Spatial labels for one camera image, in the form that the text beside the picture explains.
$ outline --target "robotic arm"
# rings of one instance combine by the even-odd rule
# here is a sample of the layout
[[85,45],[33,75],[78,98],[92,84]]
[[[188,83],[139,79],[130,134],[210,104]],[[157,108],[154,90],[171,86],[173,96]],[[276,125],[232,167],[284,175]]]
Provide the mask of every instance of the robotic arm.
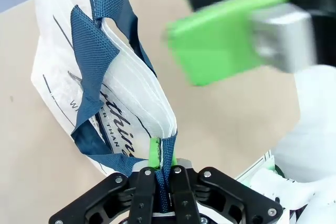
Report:
[[268,224],[282,215],[279,203],[255,192],[213,167],[199,173],[178,159],[170,172],[171,211],[159,214],[155,170],[142,161],[130,177],[113,173],[53,215],[49,224]]
[[[194,10],[219,1],[221,0],[190,0]],[[307,66],[307,63],[336,66],[334,57],[336,44],[330,36],[336,29],[336,0],[290,0],[290,2],[309,13],[314,38],[303,36],[302,32],[306,27],[304,23],[299,26],[302,29],[294,30],[292,28],[298,27],[298,23],[289,22],[286,23],[289,30],[283,29],[282,26],[277,31],[280,34],[288,31],[301,33],[301,38],[305,39],[301,45],[307,45],[308,41],[313,42],[316,45],[316,54],[312,55],[309,52],[296,54],[300,60],[298,64],[298,58],[292,61],[294,58],[290,52],[293,52],[291,51],[293,44],[278,41],[286,54],[278,58],[280,63],[274,62],[275,66],[281,66],[290,71],[297,71]],[[276,25],[274,19],[273,23],[267,22],[269,19],[265,15],[284,17],[283,9],[279,12],[272,11],[257,13],[254,16],[254,22],[263,26],[269,25],[271,29]],[[108,224],[116,221],[123,214],[125,218],[118,220],[117,223],[268,224],[275,223],[282,215],[283,208],[279,203],[253,191],[213,167],[204,168],[197,173],[191,163],[184,159],[178,159],[177,165],[171,167],[170,188],[168,188],[170,212],[159,214],[158,181],[155,178],[155,169],[149,167],[146,162],[135,164],[130,177],[121,173],[111,174],[53,215],[49,224]]]

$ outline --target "printed lettering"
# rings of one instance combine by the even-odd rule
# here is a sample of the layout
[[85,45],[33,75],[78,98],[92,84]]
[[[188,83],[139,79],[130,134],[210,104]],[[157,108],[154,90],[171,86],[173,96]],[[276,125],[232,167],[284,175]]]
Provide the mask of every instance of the printed lettering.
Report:
[[[133,144],[132,142],[126,137],[126,136],[129,136],[131,138],[133,138],[133,135],[132,133],[127,133],[125,130],[121,129],[122,127],[124,127],[124,123],[128,124],[128,125],[131,125],[131,123],[126,119],[124,118],[121,114],[122,114],[122,111],[118,108],[118,106],[114,103],[114,102],[110,102],[107,98],[108,96],[102,92],[100,92],[102,94],[102,96],[106,99],[106,106],[110,109],[110,112],[117,117],[117,119],[114,119],[113,122],[115,124],[115,126],[117,127],[117,130],[119,132],[119,134],[121,135],[121,138],[123,140],[125,140],[127,143],[125,144],[125,148],[126,150],[129,152],[127,153],[125,150],[121,150],[121,152],[124,154],[124,155],[127,155],[127,156],[130,156],[130,157],[134,157],[134,155],[131,153],[131,152],[135,152],[134,148],[133,148]],[[116,138],[112,135],[113,132],[112,132],[112,129],[109,129],[110,131],[110,135],[113,137],[113,140],[115,140]],[[114,144],[116,146],[119,146],[119,143],[118,142],[114,142]]]
[[126,144],[125,147],[129,152],[134,152],[133,146],[129,146],[128,144]]
[[71,102],[70,102],[70,106],[73,108],[73,109],[76,109],[75,111],[78,111],[79,110],[79,107],[78,107],[78,105],[75,103],[75,101],[74,100],[72,100]]
[[127,155],[126,151],[122,150],[121,152],[122,152],[122,154],[124,154],[124,155],[126,155],[126,156],[134,157],[134,155],[133,155],[132,153],[129,153],[129,154]]

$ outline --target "green gripper pad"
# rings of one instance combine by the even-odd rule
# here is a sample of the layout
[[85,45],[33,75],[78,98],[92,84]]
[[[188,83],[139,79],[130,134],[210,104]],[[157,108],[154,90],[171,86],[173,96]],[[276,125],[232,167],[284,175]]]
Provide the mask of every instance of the green gripper pad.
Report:
[[[148,166],[153,167],[155,169],[160,169],[161,167],[161,151],[160,151],[160,138],[152,137],[150,138],[150,147],[149,147],[149,158],[148,158]],[[173,154],[172,166],[177,165],[177,159],[175,157],[175,153]]]
[[288,0],[224,0],[176,21],[168,45],[193,85],[203,86],[258,67],[249,14]]

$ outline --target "tan tabletop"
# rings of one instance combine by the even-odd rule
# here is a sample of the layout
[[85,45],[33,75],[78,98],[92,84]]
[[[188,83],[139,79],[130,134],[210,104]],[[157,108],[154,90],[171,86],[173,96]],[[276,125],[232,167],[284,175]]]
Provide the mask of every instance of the tan tabletop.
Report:
[[[199,170],[237,176],[299,119],[293,76],[267,67],[206,87],[187,83],[163,42],[184,0],[131,0],[143,47],[176,114],[177,157]],[[34,2],[0,14],[0,216],[4,224],[47,223],[104,176],[81,155],[30,82],[38,27]]]

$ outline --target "white plastic bag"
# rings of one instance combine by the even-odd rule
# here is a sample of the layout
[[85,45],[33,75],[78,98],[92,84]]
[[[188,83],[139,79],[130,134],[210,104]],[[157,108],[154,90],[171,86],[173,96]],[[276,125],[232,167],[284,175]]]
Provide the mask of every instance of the white plastic bag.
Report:
[[287,210],[307,205],[297,222],[291,218],[293,223],[336,223],[336,176],[299,183],[262,168],[251,179],[250,188],[269,199],[277,198]]
[[[81,71],[72,48],[70,13],[78,5],[92,18],[90,0],[35,0],[35,4],[40,38],[32,82],[70,135],[83,95]],[[120,52],[103,79],[100,100],[104,105],[90,122],[113,153],[148,158],[149,135],[168,138],[176,134],[175,115],[150,68],[118,38],[105,19],[101,29]],[[106,175],[114,171],[92,162]]]
[[336,175],[336,68],[295,74],[301,118],[272,150],[288,178],[313,182]]

